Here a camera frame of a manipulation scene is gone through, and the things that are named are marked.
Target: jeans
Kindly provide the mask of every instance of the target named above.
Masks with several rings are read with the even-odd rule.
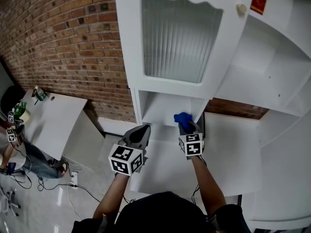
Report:
[[[29,142],[24,142],[26,153],[31,160],[26,158],[25,164],[22,167],[24,170],[31,172],[42,178],[58,179],[62,177],[60,170],[51,167],[41,151]]]

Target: white floor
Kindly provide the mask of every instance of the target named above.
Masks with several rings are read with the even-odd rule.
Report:
[[[92,168],[85,167],[83,172],[78,174],[78,184],[86,188],[94,197],[101,200],[109,188],[114,173],[111,171],[108,154],[114,143],[117,143],[118,137],[107,135],[105,139],[105,148],[99,156],[98,163]],[[79,170],[79,166],[70,165],[70,170]],[[7,215],[0,214],[0,232],[1,233],[70,233],[75,220],[79,218],[74,214],[72,206],[68,199],[67,186],[58,186],[54,190],[43,190],[39,192],[38,178],[30,173],[29,178],[32,181],[32,187],[28,190],[21,188],[16,181],[8,176],[0,175],[0,186],[4,192],[11,189],[15,191],[16,202],[21,205],[17,209],[19,217],[13,216],[11,212]],[[57,184],[67,184],[70,176],[67,173],[59,180],[45,180],[46,188],[53,188]],[[76,213],[82,218],[92,217],[98,202],[94,200],[86,191],[78,188],[74,190],[68,187],[70,199],[74,205]],[[127,189],[125,192],[127,199],[140,199],[147,194],[132,192]],[[197,201],[199,207],[203,209],[202,202]],[[236,203],[237,197],[229,197],[228,203]],[[126,205],[122,201],[121,209]]]

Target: door knob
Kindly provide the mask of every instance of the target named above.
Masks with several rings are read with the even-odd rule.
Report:
[[[247,8],[244,4],[237,4],[237,11],[240,15],[244,15],[247,11]]]

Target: fiducial marker cube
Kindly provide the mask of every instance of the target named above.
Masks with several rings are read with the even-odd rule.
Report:
[[[9,122],[14,123],[14,113],[13,113],[13,111],[9,111],[8,119],[9,119]]]
[[[179,146],[186,156],[202,155],[203,134],[186,134],[179,137]]]
[[[108,158],[113,171],[131,176],[143,164],[143,151],[114,144]]]
[[[14,134],[14,131],[11,128],[6,130],[6,136],[8,137],[9,142],[14,142],[15,141],[15,134]]]

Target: cabinet door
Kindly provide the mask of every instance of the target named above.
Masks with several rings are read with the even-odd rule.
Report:
[[[234,54],[251,0],[116,2],[129,87],[211,99]]]

